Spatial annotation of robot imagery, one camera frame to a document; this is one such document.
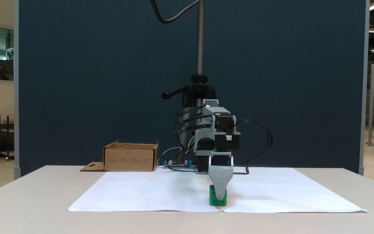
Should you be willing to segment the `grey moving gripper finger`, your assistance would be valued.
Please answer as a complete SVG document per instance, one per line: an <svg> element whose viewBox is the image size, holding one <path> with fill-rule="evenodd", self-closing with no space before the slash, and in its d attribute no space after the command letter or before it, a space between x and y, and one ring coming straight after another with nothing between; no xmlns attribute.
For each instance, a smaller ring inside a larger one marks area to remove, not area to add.
<svg viewBox="0 0 374 234"><path fill-rule="evenodd" d="M212 156L209 157L209 178L211 179L215 196L218 200L223 200L226 194L227 185L233 178L233 158L232 166L212 166Z"/></svg>

